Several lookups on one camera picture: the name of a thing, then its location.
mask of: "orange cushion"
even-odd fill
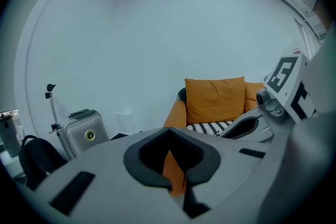
[[[244,114],[244,77],[223,80],[185,79],[189,124],[234,121]]]
[[[244,112],[257,107],[257,91],[265,86],[262,83],[245,82],[245,106]]]

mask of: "silver suitcase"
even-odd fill
[[[57,136],[70,159],[73,159],[89,148],[109,140],[101,115],[96,110],[84,109],[69,115],[58,124],[54,109],[52,90],[55,85],[47,86],[46,98],[50,100],[55,124],[51,125],[52,132]]]

